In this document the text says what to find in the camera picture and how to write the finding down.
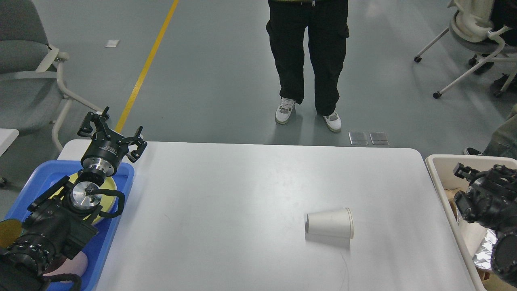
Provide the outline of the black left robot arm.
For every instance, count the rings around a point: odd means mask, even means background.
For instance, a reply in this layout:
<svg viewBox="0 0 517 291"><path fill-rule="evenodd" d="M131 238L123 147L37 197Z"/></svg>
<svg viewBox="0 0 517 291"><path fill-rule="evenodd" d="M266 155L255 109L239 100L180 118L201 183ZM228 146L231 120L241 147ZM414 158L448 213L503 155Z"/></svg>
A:
<svg viewBox="0 0 517 291"><path fill-rule="evenodd" d="M136 162L147 146L143 127L131 137L109 129L108 110L89 112L78 130L78 136L91 138L91 143L77 179L72 182L64 176L50 186L27 207L30 215L24 221L1 222L6 239L1 246L2 291L45 291L60 281L72 282L72 291L80 289L77 274L44 273L56 259L74 259L83 250L98 234L93 225L97 217L114 219L122 214L124 193L103 189L102 184L115 175L124 157Z"/></svg>

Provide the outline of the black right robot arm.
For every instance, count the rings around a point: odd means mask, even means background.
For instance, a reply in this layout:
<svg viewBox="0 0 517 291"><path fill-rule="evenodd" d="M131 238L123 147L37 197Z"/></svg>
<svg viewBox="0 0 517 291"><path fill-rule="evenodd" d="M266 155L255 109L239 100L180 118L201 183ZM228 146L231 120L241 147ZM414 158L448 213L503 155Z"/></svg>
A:
<svg viewBox="0 0 517 291"><path fill-rule="evenodd" d="M479 171L458 163L454 175L469 181L466 192L454 195L460 215L495 231L497 242L491 254L491 268L504 282L517 285L516 170L502 164Z"/></svg>

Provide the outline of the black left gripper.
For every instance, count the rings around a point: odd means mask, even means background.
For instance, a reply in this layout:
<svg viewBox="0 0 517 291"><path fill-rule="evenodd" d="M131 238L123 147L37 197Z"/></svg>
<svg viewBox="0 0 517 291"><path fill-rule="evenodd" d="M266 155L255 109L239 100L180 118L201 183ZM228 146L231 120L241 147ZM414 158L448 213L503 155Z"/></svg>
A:
<svg viewBox="0 0 517 291"><path fill-rule="evenodd" d="M77 135L92 140L81 158L83 170L79 176L92 175L110 177L117 173L124 156L135 163L147 147L143 140L143 127L138 127L134 136L124 137L124 144L109 141L109 107L96 113L89 111L79 127Z"/></svg>

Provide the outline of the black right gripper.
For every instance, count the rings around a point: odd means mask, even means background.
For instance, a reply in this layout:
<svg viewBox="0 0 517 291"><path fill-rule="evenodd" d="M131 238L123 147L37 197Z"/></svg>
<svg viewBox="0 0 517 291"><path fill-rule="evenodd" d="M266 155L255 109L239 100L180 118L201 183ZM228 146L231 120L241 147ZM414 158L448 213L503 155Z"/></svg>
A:
<svg viewBox="0 0 517 291"><path fill-rule="evenodd" d="M479 170L465 166L462 163L456 165L454 175L469 182L474 182L481 177ZM460 190L454 196L454 202L459 214L468 223L477 222L480 217L480 197L481 193L478 190L470 190L469 192Z"/></svg>

